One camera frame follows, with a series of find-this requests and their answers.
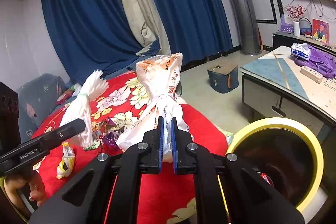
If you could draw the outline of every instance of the red blanket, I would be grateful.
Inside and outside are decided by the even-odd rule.
[[[135,72],[129,72],[108,81],[110,86],[104,94],[90,102],[93,123],[111,117],[117,125],[127,128],[140,117],[149,98],[136,77]],[[224,155],[227,150],[225,136],[200,112],[187,104],[181,106],[183,120],[189,126],[194,141],[208,148],[212,153]],[[57,128],[66,108],[67,106],[50,115],[33,137]],[[52,150],[40,163],[38,172],[48,197],[101,152],[100,148],[84,151],[78,146],[73,146],[73,150],[76,163],[69,177],[56,178],[57,166],[63,156],[62,147]],[[103,145],[103,152],[115,155],[121,151],[115,151]],[[196,211],[194,196],[193,176],[177,176],[173,172],[172,164],[163,163],[162,172],[159,175],[142,176],[137,223],[164,224],[183,221]]]

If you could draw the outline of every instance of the red berry branch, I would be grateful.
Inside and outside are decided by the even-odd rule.
[[[302,5],[297,5],[296,7],[295,6],[289,6],[287,8],[288,15],[294,21],[299,21],[299,18],[304,15],[305,11],[306,10]]]

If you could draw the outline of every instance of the metal bolt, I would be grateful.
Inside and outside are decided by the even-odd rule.
[[[236,161],[238,159],[236,154],[230,153],[226,156],[229,161]]]
[[[109,156],[106,154],[106,153],[100,153],[98,156],[97,156],[97,159],[99,161],[104,161],[104,160],[107,160]]]
[[[195,144],[195,143],[188,143],[188,145],[187,145],[187,148],[189,150],[195,150],[195,149],[197,149],[197,147],[198,147],[198,145]]]
[[[138,144],[138,148],[141,149],[141,150],[144,150],[148,147],[148,144],[147,143],[139,143]]]

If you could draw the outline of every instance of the silver cylindrical pipe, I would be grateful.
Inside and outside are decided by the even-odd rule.
[[[260,53],[258,25],[252,0],[231,0],[236,24],[244,54]]]

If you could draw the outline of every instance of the white vase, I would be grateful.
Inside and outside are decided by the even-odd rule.
[[[300,36],[300,24],[297,21],[294,21],[293,24],[294,24],[294,35],[296,37],[299,37]]]

